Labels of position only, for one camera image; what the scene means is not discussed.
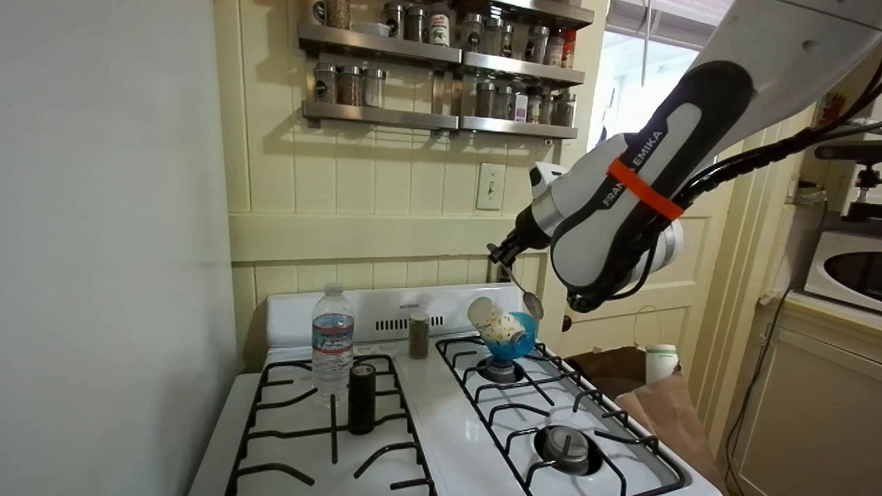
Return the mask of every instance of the gas stove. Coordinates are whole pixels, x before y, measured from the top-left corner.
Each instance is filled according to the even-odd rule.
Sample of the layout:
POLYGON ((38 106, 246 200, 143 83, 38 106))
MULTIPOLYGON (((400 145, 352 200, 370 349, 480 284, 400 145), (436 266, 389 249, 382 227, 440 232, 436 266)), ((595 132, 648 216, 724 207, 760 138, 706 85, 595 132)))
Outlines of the gas stove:
POLYGON ((190 496, 272 492, 720 492, 542 344, 493 362, 467 309, 508 284, 348 292, 356 362, 374 368, 374 422, 314 387, 309 317, 320 294, 268 300, 271 353, 241 375, 190 496), (431 317, 432 349, 409 354, 409 317, 431 317))

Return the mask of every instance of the electrical outlet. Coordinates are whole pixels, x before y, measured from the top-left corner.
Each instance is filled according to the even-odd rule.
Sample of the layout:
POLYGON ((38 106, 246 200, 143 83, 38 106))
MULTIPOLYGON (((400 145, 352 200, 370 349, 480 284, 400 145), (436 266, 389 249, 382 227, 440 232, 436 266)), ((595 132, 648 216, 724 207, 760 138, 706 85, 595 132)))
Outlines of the electrical outlet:
POLYGON ((500 212, 504 200, 504 165, 483 161, 478 179, 478 209, 500 212))

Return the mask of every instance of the jar lid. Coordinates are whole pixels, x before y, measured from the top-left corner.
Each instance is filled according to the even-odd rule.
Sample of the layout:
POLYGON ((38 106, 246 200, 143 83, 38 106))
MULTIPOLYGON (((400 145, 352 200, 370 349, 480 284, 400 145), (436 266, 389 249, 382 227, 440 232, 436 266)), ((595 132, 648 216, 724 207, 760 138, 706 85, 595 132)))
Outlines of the jar lid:
POLYGON ((676 353, 676 344, 648 344, 644 353, 676 353))

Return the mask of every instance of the orange strap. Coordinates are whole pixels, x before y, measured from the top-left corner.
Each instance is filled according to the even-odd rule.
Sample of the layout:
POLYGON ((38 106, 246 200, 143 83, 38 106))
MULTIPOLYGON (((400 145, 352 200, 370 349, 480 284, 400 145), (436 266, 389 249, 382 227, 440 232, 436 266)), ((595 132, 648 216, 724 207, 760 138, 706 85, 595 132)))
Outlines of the orange strap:
POLYGON ((624 160, 609 161, 609 175, 614 175, 624 187, 629 187, 644 207, 655 209, 662 216, 676 219, 683 215, 683 209, 676 200, 654 190, 624 160))

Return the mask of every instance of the yellow beadboard wall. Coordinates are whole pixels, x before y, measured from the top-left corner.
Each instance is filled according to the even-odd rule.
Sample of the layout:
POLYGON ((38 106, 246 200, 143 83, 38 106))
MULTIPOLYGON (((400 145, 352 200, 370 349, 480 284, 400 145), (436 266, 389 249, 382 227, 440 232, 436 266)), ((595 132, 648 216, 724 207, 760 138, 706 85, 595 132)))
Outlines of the yellow beadboard wall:
MULTIPOLYGON (((352 3, 370 19, 382 3, 352 3)), ((584 0, 595 23, 580 32, 577 119, 588 121, 607 3, 584 0)), ((533 161, 571 161, 573 142, 500 134, 432 134, 300 119, 312 63, 297 46, 300 0, 216 0, 234 256, 238 329, 247 365, 261 362, 261 303, 272 292, 484 281, 484 243, 500 243, 530 204, 533 161), (473 209, 480 161, 508 171, 502 212, 473 209)), ((387 106, 427 110, 431 72, 389 72, 387 106)), ((518 277, 549 285, 545 256, 518 277)))

